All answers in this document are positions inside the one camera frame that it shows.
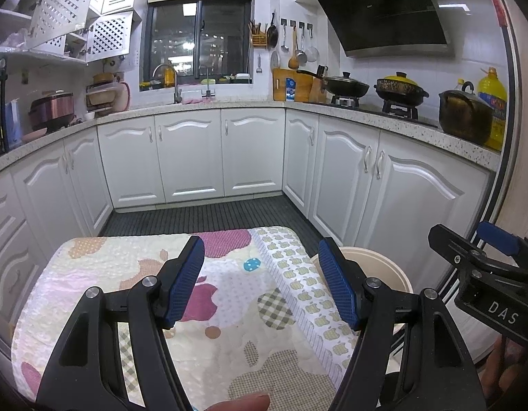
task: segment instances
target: blue polka dot circle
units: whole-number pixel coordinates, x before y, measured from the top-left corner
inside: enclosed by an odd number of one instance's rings
[[[246,260],[246,262],[243,264],[243,269],[245,269],[247,272],[252,272],[260,267],[260,260],[258,258],[251,258],[249,260]]]

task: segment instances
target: apple print border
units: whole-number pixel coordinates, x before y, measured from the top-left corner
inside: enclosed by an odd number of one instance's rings
[[[281,291],[293,319],[338,389],[357,341],[296,233],[287,227],[250,229],[262,262]]]

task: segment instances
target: window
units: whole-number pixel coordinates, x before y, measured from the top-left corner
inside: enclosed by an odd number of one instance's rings
[[[173,65],[180,83],[204,79],[207,68],[217,80],[248,72],[250,14],[251,0],[150,3],[144,79],[149,81],[162,63]]]

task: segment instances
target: drawer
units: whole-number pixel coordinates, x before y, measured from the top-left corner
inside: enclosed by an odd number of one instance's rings
[[[0,173],[0,250],[24,220],[25,215],[15,192],[13,177],[8,171],[2,172]]]
[[[8,346],[22,306],[46,263],[26,221],[0,250],[0,338]]]

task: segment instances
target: beige bucket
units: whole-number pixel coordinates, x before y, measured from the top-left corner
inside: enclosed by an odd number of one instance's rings
[[[359,247],[340,247],[340,251],[347,260],[356,261],[368,277],[381,279],[393,290],[413,293],[413,286],[410,284],[405,272],[392,260],[384,257],[384,255]],[[319,255],[315,255],[311,261],[326,284],[319,265]],[[397,332],[403,326],[403,324],[396,324],[393,331]]]

